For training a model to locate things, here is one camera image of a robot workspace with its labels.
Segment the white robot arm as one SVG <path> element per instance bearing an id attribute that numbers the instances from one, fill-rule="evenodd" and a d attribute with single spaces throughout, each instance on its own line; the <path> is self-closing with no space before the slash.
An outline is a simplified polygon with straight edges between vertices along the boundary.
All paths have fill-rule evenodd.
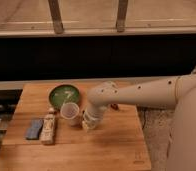
<path id="1" fill-rule="evenodd" d="M 92 130 L 110 104 L 174 109 L 166 171 L 196 171 L 196 74 L 117 88 L 104 82 L 87 93 L 82 125 Z"/>

